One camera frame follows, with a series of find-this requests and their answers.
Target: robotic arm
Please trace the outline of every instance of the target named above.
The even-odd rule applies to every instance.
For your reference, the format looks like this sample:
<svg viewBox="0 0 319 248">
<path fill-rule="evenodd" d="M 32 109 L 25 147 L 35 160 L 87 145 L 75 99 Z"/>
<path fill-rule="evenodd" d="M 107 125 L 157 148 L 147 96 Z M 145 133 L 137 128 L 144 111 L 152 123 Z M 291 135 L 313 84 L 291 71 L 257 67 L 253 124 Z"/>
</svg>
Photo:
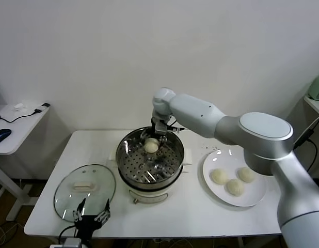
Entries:
<svg viewBox="0 0 319 248">
<path fill-rule="evenodd" d="M 243 147 L 247 165 L 259 174 L 274 175 L 279 183 L 278 222 L 288 246 L 319 247 L 319 188 L 292 151 L 293 128 L 288 122 L 256 112 L 226 116 L 209 102 L 168 88 L 155 93 L 153 106 L 157 134 L 167 132 L 174 116 L 203 137 Z"/>
</svg>

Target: black computer mouse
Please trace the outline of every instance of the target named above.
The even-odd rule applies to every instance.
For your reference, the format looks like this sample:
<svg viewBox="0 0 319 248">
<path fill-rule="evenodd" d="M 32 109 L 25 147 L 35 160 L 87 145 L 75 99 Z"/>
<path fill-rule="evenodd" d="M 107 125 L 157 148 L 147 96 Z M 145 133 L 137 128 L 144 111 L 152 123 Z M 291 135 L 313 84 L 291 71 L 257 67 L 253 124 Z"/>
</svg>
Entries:
<svg viewBox="0 0 319 248">
<path fill-rule="evenodd" d="M 0 142 L 3 141 L 11 134 L 11 130 L 8 128 L 0 129 Z"/>
</svg>

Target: wooden floor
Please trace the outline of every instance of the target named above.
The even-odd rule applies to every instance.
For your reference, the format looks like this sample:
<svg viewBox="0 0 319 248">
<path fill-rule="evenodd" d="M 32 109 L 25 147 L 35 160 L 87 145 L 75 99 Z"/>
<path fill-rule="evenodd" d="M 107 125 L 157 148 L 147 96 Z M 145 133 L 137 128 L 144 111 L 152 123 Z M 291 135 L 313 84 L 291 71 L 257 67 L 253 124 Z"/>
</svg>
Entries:
<svg viewBox="0 0 319 248">
<path fill-rule="evenodd" d="M 30 191 L 30 196 L 39 196 L 44 184 L 34 184 L 32 190 Z M 2 197 L 0 198 L 0 225 L 4 231 L 7 231 L 11 228 L 14 223 L 6 223 L 5 218 L 8 214 L 10 208 L 15 202 L 15 198 L 8 193 L 4 192 Z M 16 221 L 21 225 L 25 225 L 29 215 L 32 212 L 32 208 L 30 206 L 24 206 Z M 41 237 L 31 237 L 24 234 L 23 229 L 21 227 L 17 228 L 16 234 L 14 235 L 16 228 L 13 228 L 6 236 L 6 240 L 9 240 L 12 236 L 13 238 L 3 246 L 2 248 L 45 248 L 49 247 L 52 243 L 47 238 Z M 245 242 L 248 243 L 252 241 L 253 237 L 244 238 Z M 280 239 L 282 242 L 282 247 L 286 248 L 284 239 Z M 215 239 L 188 239 L 186 240 L 170 240 L 170 241 L 162 241 L 159 242 L 157 240 L 152 239 L 144 239 L 144 240 L 133 240 L 133 239 L 94 239 L 92 240 L 93 248 L 111 248 L 111 247 L 128 247 L 128 248 L 184 248 L 189 247 L 194 248 L 238 248 L 237 238 L 215 238 Z M 281 248 L 279 239 L 275 239 L 263 246 L 263 248 Z"/>
</svg>

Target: black cable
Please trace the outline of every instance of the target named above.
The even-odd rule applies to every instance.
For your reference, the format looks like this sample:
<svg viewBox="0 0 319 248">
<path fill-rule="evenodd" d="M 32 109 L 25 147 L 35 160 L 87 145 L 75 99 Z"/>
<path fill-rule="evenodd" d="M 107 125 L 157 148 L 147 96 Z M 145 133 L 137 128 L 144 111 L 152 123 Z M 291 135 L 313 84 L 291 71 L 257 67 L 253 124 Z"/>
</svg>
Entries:
<svg viewBox="0 0 319 248">
<path fill-rule="evenodd" d="M 301 136 L 294 142 L 294 147 L 293 150 L 295 150 L 297 147 L 301 146 L 304 144 L 305 141 L 307 141 L 313 134 L 314 134 L 314 129 L 316 126 L 319 124 L 319 117 L 315 119 L 312 124 L 310 124 L 307 129 L 303 131 Z"/>
<path fill-rule="evenodd" d="M 23 117 L 29 117 L 29 116 L 34 115 L 34 114 L 36 114 L 36 113 L 37 113 L 37 112 L 33 112 L 32 114 L 29 114 L 29 115 L 23 115 L 23 116 L 20 116 L 20 117 L 15 118 L 15 119 L 12 120 L 12 121 L 6 120 L 5 118 L 3 118 L 3 117 L 0 116 L 0 120 L 4 120 L 5 122 L 8 122 L 8 123 L 13 123 L 14 121 L 16 121 L 16 120 L 18 120 L 18 119 L 21 119 L 21 118 L 23 118 Z"/>
<path fill-rule="evenodd" d="M 172 124 L 170 124 L 169 126 L 172 127 L 174 124 L 176 124 L 177 120 L 175 120 Z"/>
<path fill-rule="evenodd" d="M 318 148 L 317 148 L 315 142 L 313 142 L 312 140 L 307 139 L 307 141 L 310 142 L 314 146 L 314 149 L 315 149 L 314 158 L 312 160 L 312 163 L 311 163 L 310 167 L 307 169 L 307 172 L 309 172 L 309 170 L 311 169 L 311 167 L 313 166 L 313 164 L 314 164 L 314 162 L 316 160 L 316 156 L 318 155 Z"/>
<path fill-rule="evenodd" d="M 68 227 L 66 227 L 65 229 L 62 230 L 62 232 L 61 232 L 60 235 L 58 236 L 58 244 L 61 244 L 62 234 L 63 234 L 66 230 L 69 230 L 69 229 L 74 228 L 74 227 L 75 227 L 75 225 L 73 225 L 73 226 L 68 226 Z"/>
</svg>

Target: steamed bun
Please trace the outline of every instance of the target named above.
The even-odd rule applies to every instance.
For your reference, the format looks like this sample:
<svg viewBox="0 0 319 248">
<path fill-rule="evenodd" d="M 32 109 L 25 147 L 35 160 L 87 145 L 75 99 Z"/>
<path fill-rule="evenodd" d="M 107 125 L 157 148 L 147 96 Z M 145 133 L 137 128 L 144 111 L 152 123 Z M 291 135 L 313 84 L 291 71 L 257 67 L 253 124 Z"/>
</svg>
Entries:
<svg viewBox="0 0 319 248">
<path fill-rule="evenodd" d="M 256 177 L 255 173 L 248 167 L 239 169 L 237 175 L 244 182 L 252 182 Z"/>
<path fill-rule="evenodd" d="M 155 153 L 158 150 L 158 145 L 159 145 L 159 141 L 155 138 L 148 138 L 145 141 L 145 145 L 143 146 L 143 148 L 145 149 L 146 152 L 148 153 Z"/>
<path fill-rule="evenodd" d="M 244 185 L 239 179 L 229 180 L 226 186 L 228 192 L 234 196 L 241 196 L 244 193 Z"/>
<path fill-rule="evenodd" d="M 211 172 L 211 178 L 219 185 L 224 185 L 228 181 L 227 173 L 223 169 L 214 169 Z"/>
</svg>

